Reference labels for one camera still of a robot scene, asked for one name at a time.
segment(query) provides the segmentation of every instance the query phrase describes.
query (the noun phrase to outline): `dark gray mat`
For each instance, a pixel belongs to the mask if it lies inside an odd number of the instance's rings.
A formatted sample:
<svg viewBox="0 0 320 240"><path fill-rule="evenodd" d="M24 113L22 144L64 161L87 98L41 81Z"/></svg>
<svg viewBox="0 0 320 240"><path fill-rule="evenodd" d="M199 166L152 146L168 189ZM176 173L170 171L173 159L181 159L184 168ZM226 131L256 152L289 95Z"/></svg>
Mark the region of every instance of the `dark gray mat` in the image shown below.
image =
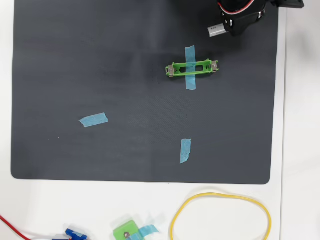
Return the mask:
<svg viewBox="0 0 320 240"><path fill-rule="evenodd" d="M11 172L18 179L265 184L278 10L209 38L214 0L15 0ZM165 67L219 61L216 74ZM108 123L80 119L105 113ZM181 140L191 139L180 164Z"/></svg>

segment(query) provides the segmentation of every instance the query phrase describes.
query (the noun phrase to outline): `blue painter's tape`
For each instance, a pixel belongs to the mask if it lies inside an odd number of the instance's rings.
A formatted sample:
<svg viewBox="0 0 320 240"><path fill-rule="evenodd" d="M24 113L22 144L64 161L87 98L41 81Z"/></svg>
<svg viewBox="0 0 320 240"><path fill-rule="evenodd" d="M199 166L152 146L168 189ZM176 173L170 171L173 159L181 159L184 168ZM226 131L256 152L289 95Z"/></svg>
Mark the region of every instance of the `blue painter's tape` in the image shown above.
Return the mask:
<svg viewBox="0 0 320 240"><path fill-rule="evenodd" d="M105 113L99 113L92 116L86 116L82 118L79 122L82 123L83 126L86 128L86 127L91 127L98 124L107 123L108 118Z"/></svg>
<svg viewBox="0 0 320 240"><path fill-rule="evenodd" d="M196 71L196 49L195 46L186 47L185 51L185 62L186 68L185 72L195 72ZM185 76L185 87L187 90L196 89L196 75L187 75Z"/></svg>
<svg viewBox="0 0 320 240"><path fill-rule="evenodd" d="M141 236L144 238L145 236L148 236L150 234L153 233L158 233L158 229L156 229L156 227L154 225L148 225L148 226L144 226L142 228L139 229L139 233L141 234Z"/></svg>
<svg viewBox="0 0 320 240"><path fill-rule="evenodd" d="M189 159L191 152L191 139L181 140L180 164L185 163Z"/></svg>
<svg viewBox="0 0 320 240"><path fill-rule="evenodd" d="M128 237L129 240L143 240L144 237L153 234L153 233L158 233L158 229L154 225L148 225L144 226L139 229L139 231L130 237Z"/></svg>

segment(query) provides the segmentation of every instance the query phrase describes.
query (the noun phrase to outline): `green plastic block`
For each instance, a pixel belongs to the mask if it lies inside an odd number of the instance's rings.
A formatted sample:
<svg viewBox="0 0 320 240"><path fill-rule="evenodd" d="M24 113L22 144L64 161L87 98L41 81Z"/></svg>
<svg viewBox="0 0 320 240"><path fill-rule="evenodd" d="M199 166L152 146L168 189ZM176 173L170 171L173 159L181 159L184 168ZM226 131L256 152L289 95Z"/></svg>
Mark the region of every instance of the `green plastic block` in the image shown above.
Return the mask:
<svg viewBox="0 0 320 240"><path fill-rule="evenodd" d="M171 77L182 77L187 75L199 75L199 74L210 74L215 73L219 70L218 68L218 61L211 61L209 59L205 61L197 61L195 63L195 68L199 69L199 66L201 70L196 70L192 72L185 72L187 64L186 63L172 63L172 65L169 65L165 68L166 75Z"/></svg>
<svg viewBox="0 0 320 240"><path fill-rule="evenodd" d="M116 240L126 240L125 233L129 233L130 236L132 236L133 234L136 234L138 232L139 228L137 224L133 220L131 220L115 229L113 231L113 236Z"/></svg>

